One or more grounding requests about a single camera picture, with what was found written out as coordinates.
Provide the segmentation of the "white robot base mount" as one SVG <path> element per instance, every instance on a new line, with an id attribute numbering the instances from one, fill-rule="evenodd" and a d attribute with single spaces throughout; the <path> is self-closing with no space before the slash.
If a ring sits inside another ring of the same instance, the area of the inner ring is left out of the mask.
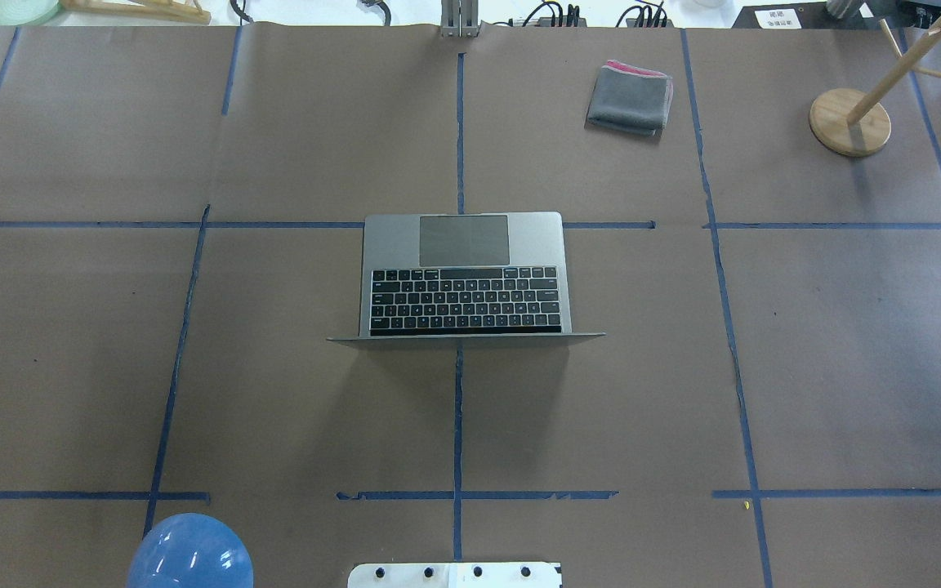
<path id="1" fill-rule="evenodd" d="M 563 587 L 559 564 L 530 562 L 438 562 L 360 564 L 348 587 Z"/>

